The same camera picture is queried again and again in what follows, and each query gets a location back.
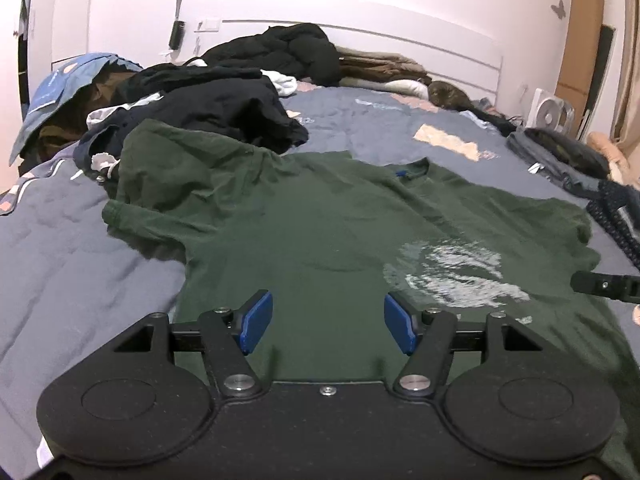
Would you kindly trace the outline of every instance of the white fan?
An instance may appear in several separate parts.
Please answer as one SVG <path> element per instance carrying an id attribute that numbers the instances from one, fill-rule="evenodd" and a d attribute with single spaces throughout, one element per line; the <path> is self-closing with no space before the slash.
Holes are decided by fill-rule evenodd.
<path id="1" fill-rule="evenodd" d="M 564 101 L 542 88 L 536 88 L 525 126 L 527 128 L 551 128 L 566 135 L 574 123 L 574 115 L 574 107 L 569 101 Z"/>

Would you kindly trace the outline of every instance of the headboard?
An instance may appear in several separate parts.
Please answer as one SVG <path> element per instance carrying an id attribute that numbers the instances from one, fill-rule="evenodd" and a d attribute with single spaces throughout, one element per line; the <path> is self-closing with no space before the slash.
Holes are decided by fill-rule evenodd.
<path id="1" fill-rule="evenodd" d="M 358 50 L 397 52 L 421 63 L 434 79 L 452 82 L 472 99 L 495 103 L 502 54 L 494 40 L 468 28 L 420 12 L 358 0 L 279 0 L 248 5 L 227 0 L 218 32 L 189 34 L 180 58 L 204 53 L 226 41 L 259 34 L 270 25 L 313 22 L 332 43 Z M 199 49 L 196 39 L 199 38 Z"/>

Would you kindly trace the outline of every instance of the orange patch on bedsheet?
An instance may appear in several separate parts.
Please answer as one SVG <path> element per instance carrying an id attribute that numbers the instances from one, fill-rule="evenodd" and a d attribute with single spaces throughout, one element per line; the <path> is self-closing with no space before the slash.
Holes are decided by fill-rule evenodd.
<path id="1" fill-rule="evenodd" d="M 482 158 L 495 158 L 497 156 L 493 152 L 479 152 L 478 145 L 475 142 L 465 142 L 455 135 L 450 135 L 428 124 L 420 126 L 420 129 L 414 135 L 414 139 L 428 142 L 431 146 L 446 148 L 449 151 L 466 156 L 473 162 L 477 162 Z"/>
<path id="2" fill-rule="evenodd" d="M 320 88 L 320 87 L 318 85 L 314 85 L 313 83 L 298 81 L 298 88 L 296 90 L 298 92 L 309 92 L 311 90 L 315 90 L 316 88 Z"/>
<path id="3" fill-rule="evenodd" d="M 427 101 L 427 99 L 420 99 L 419 97 L 400 94 L 391 94 L 391 97 L 402 104 L 409 105 L 409 108 L 420 108 L 421 110 L 433 113 L 436 113 L 439 110 L 435 104 Z"/>

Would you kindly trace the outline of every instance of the screw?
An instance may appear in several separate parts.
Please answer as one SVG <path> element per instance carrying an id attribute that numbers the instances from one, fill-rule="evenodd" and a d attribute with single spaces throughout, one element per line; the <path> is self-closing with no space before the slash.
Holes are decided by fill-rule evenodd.
<path id="1" fill-rule="evenodd" d="M 419 392 L 420 390 L 426 390 L 431 386 L 431 381 L 424 375 L 405 375 L 400 378 L 400 386 L 405 390 L 411 390 L 412 392 Z"/>
<path id="2" fill-rule="evenodd" d="M 334 396 L 337 391 L 338 388 L 336 388 L 335 386 L 322 386 L 322 388 L 320 388 L 320 393 L 325 397 Z"/>
<path id="3" fill-rule="evenodd" d="M 229 375 L 225 379 L 225 388 L 235 392 L 244 392 L 255 385 L 255 379 L 246 374 Z"/>

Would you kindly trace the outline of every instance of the curtain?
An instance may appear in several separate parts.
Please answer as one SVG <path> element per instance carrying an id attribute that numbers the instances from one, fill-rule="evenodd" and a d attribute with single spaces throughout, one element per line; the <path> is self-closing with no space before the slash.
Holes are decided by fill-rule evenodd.
<path id="1" fill-rule="evenodd" d="M 640 0 L 626 0 L 625 45 L 613 122 L 613 141 L 640 177 Z"/>

